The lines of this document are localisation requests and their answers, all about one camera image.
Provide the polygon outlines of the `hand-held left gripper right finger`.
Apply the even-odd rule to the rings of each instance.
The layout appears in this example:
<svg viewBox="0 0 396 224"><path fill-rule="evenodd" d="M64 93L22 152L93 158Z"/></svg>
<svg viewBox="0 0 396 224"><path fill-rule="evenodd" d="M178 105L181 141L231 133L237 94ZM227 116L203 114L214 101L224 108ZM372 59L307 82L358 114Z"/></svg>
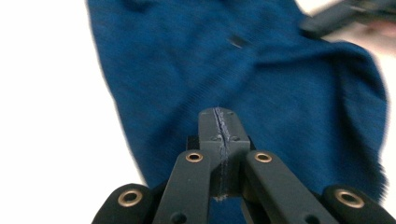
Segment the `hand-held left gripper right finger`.
<svg viewBox="0 0 396 224"><path fill-rule="evenodd" d="M225 200L240 194L241 161L250 151L250 139L235 112L222 107L215 108L219 145L219 190L217 200Z"/></svg>

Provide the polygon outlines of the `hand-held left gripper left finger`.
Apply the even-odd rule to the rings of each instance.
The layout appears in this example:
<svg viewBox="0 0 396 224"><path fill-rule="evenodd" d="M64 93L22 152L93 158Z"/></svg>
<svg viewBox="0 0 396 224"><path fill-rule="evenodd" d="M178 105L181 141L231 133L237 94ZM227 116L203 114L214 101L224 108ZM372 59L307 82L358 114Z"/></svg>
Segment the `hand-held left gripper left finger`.
<svg viewBox="0 0 396 224"><path fill-rule="evenodd" d="M216 200L222 200L224 197L224 139L221 122L221 111L218 107L208 108L199 114L199 148L205 151L211 160L210 194Z"/></svg>

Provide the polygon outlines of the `dark blue garment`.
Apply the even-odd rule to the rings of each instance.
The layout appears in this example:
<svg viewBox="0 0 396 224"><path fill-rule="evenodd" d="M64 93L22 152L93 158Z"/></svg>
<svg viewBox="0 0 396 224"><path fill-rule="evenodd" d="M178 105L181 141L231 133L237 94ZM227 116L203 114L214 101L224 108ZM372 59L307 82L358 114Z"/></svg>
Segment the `dark blue garment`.
<svg viewBox="0 0 396 224"><path fill-rule="evenodd" d="M171 173L203 110L234 111L256 146L311 190L366 199L343 222L396 224L379 206L387 95L363 48L303 36L295 0L87 0L120 121L150 186Z"/></svg>

